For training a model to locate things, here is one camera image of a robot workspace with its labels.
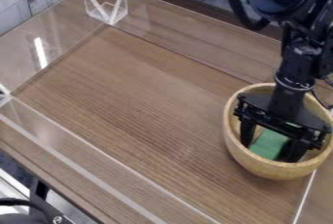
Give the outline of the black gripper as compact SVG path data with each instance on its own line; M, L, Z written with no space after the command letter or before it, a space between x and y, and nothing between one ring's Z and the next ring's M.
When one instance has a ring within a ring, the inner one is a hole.
M245 148L260 126L288 137L280 149L282 162L295 163L307 150L320 149L331 126L306 109L302 97L286 95L278 101L272 93L237 93L236 99L233 115L240 121L240 142Z

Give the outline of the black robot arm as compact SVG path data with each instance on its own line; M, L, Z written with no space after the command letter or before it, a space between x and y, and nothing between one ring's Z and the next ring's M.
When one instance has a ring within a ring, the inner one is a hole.
M276 22L283 29L280 64L269 93L237 93L233 115L240 143L249 147L256 127L288 138L276 160L295 163L320 149L331 125L310 113L304 97L333 73L333 0L227 0L233 15L252 31Z

